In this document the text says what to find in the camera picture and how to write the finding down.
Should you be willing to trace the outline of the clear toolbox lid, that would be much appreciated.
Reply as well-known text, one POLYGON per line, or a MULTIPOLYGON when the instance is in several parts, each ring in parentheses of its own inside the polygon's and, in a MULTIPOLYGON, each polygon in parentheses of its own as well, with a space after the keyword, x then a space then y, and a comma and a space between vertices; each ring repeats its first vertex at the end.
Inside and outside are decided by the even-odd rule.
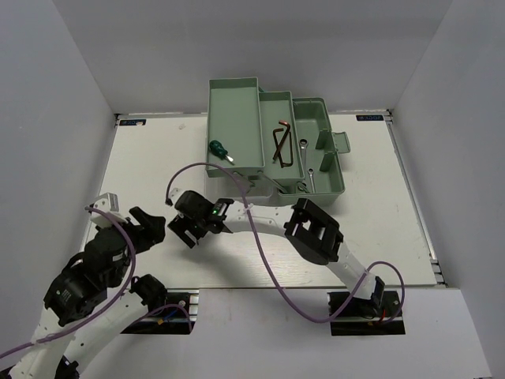
POLYGON ((285 193, 286 190, 263 171, 257 171, 253 175, 243 175, 234 171, 233 176, 238 180, 247 199, 255 204, 268 205, 271 201, 275 201, 277 192, 285 193))

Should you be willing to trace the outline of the green stubby screwdriver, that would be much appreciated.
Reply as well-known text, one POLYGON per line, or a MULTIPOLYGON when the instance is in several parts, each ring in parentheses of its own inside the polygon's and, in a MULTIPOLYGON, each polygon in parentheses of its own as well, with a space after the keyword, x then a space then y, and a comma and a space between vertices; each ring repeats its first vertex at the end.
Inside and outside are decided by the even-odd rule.
POLYGON ((234 158, 230 155, 230 153, 225 149, 223 144, 217 140, 211 140, 208 143, 209 152, 219 159, 222 162, 235 165, 234 158))

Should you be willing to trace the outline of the green plastic toolbox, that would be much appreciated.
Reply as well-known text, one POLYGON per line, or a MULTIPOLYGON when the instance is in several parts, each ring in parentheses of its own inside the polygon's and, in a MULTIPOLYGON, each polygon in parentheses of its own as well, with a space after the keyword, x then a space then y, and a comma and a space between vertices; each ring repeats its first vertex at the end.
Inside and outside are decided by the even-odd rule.
POLYGON ((211 79, 209 81, 207 141, 220 141, 234 158, 235 165, 220 161, 210 152, 206 160, 204 192, 211 198, 238 199, 238 187, 229 179, 237 171, 253 175, 263 171, 286 190, 277 192, 269 205, 291 205, 307 196, 319 206, 332 205, 346 186, 339 157, 350 152, 344 132, 331 127, 327 106, 320 97, 295 98, 289 91, 265 92, 255 77, 211 79), (281 168, 273 162, 275 142, 272 131, 291 125, 294 163, 281 168), (306 139, 307 168, 314 170, 316 192, 304 179, 299 140, 306 139))

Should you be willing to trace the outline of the small silver wrench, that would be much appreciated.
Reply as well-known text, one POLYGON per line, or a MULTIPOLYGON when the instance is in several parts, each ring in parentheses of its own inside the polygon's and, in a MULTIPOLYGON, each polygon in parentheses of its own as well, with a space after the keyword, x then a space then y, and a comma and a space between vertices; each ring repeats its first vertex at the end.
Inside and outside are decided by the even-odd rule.
POLYGON ((315 193, 316 192, 316 185, 315 185, 315 180, 314 180, 314 170, 310 167, 307 170, 307 172, 309 175, 309 181, 310 181, 312 193, 315 193))

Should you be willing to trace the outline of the large silver ratchet wrench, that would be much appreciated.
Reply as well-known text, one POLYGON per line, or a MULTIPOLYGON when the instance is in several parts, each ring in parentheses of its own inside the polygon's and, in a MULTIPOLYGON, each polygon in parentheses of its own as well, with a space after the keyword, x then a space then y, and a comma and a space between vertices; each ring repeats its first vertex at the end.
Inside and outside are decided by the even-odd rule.
POLYGON ((306 139, 302 138, 299 140, 299 149, 300 149, 300 157, 301 157, 301 164, 304 172, 304 179, 306 182, 309 182, 309 177, 308 177, 308 168, 307 168, 307 163, 306 163, 306 157, 307 157, 307 151, 308 151, 308 142, 306 139))

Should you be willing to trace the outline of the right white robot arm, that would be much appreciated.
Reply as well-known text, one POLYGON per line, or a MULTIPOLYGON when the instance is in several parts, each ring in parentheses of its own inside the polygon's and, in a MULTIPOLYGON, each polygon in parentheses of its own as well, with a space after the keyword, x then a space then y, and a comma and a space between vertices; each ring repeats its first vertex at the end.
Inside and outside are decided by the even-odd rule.
POLYGON ((212 203, 193 190, 173 189, 166 203, 177 212, 169 229, 189 248, 208 233, 277 235, 286 238, 304 260, 330 269, 354 291, 352 299, 362 313, 378 314, 385 304, 382 279, 369 273, 350 252, 339 223, 307 197, 291 206, 270 207, 230 198, 212 203))

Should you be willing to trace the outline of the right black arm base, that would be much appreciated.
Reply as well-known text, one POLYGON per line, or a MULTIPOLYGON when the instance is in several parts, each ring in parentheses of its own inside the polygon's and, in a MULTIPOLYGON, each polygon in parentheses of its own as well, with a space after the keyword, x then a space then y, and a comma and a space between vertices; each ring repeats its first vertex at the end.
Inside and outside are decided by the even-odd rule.
POLYGON ((353 298, 346 308, 330 323, 332 336, 400 336, 406 334, 400 312, 391 323, 398 306, 396 291, 385 291, 382 305, 374 310, 364 300, 353 298))

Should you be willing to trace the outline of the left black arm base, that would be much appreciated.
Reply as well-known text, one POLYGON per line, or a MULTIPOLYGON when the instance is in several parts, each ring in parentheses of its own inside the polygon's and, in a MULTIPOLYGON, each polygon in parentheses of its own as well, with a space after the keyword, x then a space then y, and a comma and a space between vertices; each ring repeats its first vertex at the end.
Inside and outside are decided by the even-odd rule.
POLYGON ((197 320, 198 290, 169 290, 166 299, 161 302, 157 310, 150 316, 128 326, 122 331, 123 335, 189 335, 197 320))

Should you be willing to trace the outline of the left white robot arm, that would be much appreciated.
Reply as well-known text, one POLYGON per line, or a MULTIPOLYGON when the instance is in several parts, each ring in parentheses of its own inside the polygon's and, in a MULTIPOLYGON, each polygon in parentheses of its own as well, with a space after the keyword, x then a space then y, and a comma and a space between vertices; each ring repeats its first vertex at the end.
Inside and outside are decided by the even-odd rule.
POLYGON ((166 308, 164 286, 153 276, 134 276, 137 254, 164 240, 165 218, 139 207, 126 218, 107 206, 86 209, 95 237, 51 282, 32 339, 2 353, 24 352, 5 378, 71 378, 83 366, 66 352, 76 336, 90 337, 81 348, 97 352, 144 311, 157 315, 166 308))

